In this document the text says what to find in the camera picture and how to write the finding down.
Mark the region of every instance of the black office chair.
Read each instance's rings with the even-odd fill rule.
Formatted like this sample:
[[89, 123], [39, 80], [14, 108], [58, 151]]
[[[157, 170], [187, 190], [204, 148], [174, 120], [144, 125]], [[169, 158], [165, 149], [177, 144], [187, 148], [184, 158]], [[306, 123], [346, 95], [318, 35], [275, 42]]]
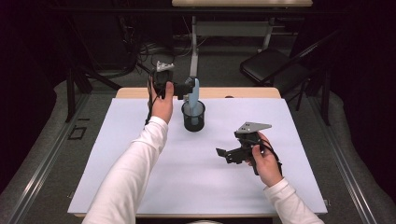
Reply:
[[292, 58], [277, 49], [265, 49], [241, 62], [240, 72], [256, 82], [257, 86], [276, 87], [282, 97], [301, 85], [300, 91], [287, 101], [290, 102], [296, 96], [299, 96], [296, 107], [296, 110], [299, 110], [305, 83], [313, 75], [328, 67], [330, 55], [326, 55], [322, 63], [313, 67], [308, 68], [303, 65], [303, 62], [306, 63], [308, 55], [312, 55], [313, 52], [322, 49], [323, 46], [334, 40], [338, 33], [339, 31], [334, 31]]

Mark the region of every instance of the dark background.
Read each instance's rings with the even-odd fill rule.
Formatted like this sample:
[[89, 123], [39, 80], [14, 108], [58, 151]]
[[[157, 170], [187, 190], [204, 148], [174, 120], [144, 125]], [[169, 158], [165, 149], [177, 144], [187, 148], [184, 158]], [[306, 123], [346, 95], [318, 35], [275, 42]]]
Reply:
[[[53, 88], [79, 64], [93, 69], [134, 68], [131, 52], [141, 39], [172, 46], [180, 30], [177, 17], [131, 17], [137, 33], [124, 36], [117, 16], [48, 15], [42, 4], [113, 7], [170, 7], [171, 1], [6, 1], [0, 13], [1, 176], [0, 190], [14, 176], [50, 117], [56, 101]], [[378, 185], [396, 201], [393, 172], [396, 121], [395, 3], [390, 1], [314, 1], [318, 9], [348, 8], [342, 19], [305, 18], [292, 53], [341, 29], [333, 58], [334, 93], [344, 101], [353, 144]], [[131, 37], [128, 43], [123, 40]]]

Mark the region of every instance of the human hand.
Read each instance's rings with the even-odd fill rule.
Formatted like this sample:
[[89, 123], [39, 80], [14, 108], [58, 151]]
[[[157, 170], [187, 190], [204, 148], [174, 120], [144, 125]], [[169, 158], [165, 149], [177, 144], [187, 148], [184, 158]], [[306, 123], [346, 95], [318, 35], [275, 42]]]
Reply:
[[[261, 139], [269, 142], [264, 134], [260, 132], [258, 132], [258, 134]], [[262, 180], [262, 183], [268, 186], [268, 188], [271, 188], [273, 185], [277, 184], [283, 179], [281, 173], [279, 172], [276, 158], [270, 150], [265, 149], [264, 153], [261, 153], [260, 146], [256, 145], [252, 149], [252, 154], [256, 162], [256, 168], [257, 172], [259, 173], [260, 179]]]
[[161, 96], [157, 97], [157, 92], [154, 88], [151, 88], [151, 95], [153, 96], [151, 116], [156, 116], [163, 119], [166, 123], [169, 123], [173, 113], [173, 83], [169, 81], [166, 82], [165, 98], [161, 99]]

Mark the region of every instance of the white sheet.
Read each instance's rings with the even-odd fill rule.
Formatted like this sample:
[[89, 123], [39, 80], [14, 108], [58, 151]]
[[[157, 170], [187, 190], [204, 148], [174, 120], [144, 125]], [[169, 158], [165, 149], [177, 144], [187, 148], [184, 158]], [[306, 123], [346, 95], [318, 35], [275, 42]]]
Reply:
[[[205, 127], [183, 126], [175, 100], [168, 142], [154, 167], [138, 215], [275, 216], [251, 167], [228, 164], [216, 147], [240, 147], [233, 132], [246, 121], [272, 124], [263, 131], [283, 163], [284, 176], [317, 214], [327, 213], [318, 184], [283, 99], [201, 99]], [[147, 100], [113, 99], [68, 213], [85, 214], [108, 169], [143, 128]]]

